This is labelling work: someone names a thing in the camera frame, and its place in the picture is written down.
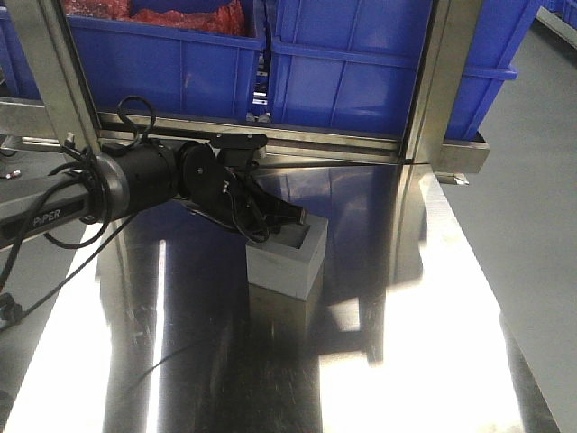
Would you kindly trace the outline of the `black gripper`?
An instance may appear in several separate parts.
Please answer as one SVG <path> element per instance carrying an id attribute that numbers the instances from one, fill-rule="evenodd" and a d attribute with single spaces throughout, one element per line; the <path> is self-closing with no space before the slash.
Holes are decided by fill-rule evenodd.
<path id="1" fill-rule="evenodd" d="M 213 155 L 181 157 L 179 195 L 188 211 L 256 244 L 265 243 L 283 226 L 307 221 L 307 210 L 288 202 L 273 204 L 264 215 L 256 197 Z"/>

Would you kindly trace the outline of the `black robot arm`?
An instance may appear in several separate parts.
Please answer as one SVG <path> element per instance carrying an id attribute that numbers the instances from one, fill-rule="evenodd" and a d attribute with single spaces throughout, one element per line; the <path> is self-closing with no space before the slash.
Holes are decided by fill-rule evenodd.
<path id="1" fill-rule="evenodd" d="M 255 243 L 307 212 L 266 192 L 254 179 L 263 134 L 218 134 L 207 143 L 146 139 L 104 144 L 101 152 L 66 151 L 72 162 L 1 192 L 1 246 L 80 219 L 104 223 L 171 199 Z"/>

